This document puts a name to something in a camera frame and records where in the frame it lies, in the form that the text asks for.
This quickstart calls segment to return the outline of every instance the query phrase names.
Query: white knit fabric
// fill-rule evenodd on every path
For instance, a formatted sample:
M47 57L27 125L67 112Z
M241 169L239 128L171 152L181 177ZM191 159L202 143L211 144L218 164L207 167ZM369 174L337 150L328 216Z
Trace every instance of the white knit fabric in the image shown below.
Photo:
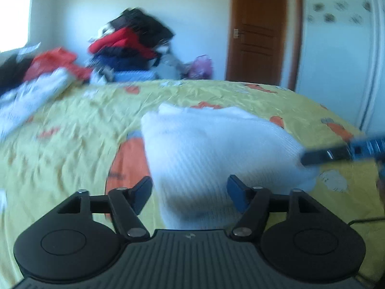
M288 194L313 189L317 168L299 165L303 147L284 129L237 107L184 109L162 104L142 118L146 156L168 229L216 229L240 214L226 191L248 186Z

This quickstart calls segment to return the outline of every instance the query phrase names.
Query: yellow bedsheet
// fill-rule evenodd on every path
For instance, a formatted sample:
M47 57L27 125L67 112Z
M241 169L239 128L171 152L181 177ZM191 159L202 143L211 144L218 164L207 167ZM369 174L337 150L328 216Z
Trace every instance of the yellow bedsheet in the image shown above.
M21 279L13 258L17 236L80 188L102 195L118 151L140 119L162 102L177 106L238 106L281 125L306 147L342 142L359 130L321 105L274 86L222 81L155 81L129 87L72 85L0 144L0 189L8 206L0 214L0 288ZM373 161L322 167L311 192L348 222L384 215L375 187ZM140 218L153 231L163 228L152 195ZM104 216L98 220L107 223ZM275 215L269 224L282 220ZM379 278L385 269L385 224L357 224L366 242L361 272Z

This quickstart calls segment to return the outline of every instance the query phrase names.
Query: wooden door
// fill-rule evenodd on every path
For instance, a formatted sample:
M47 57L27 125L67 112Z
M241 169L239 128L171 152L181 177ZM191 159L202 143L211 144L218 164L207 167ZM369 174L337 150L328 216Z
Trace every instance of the wooden door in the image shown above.
M286 0L232 0L227 80L278 85Z

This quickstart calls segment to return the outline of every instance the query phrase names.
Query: pile of clothes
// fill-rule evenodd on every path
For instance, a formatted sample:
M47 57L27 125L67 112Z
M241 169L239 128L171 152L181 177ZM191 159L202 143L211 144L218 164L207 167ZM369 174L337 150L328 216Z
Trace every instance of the pile of clothes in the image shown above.
M155 18L138 8L125 10L99 32L99 38L88 48L93 54L87 67L111 68L114 72L148 71L161 53L156 49L173 38L174 34Z

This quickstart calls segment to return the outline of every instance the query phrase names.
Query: bright window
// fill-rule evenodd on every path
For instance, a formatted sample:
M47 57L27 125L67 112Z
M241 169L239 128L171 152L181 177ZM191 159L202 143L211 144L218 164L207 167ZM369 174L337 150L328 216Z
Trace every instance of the bright window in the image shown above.
M30 6L31 0L0 0L0 52L28 42Z

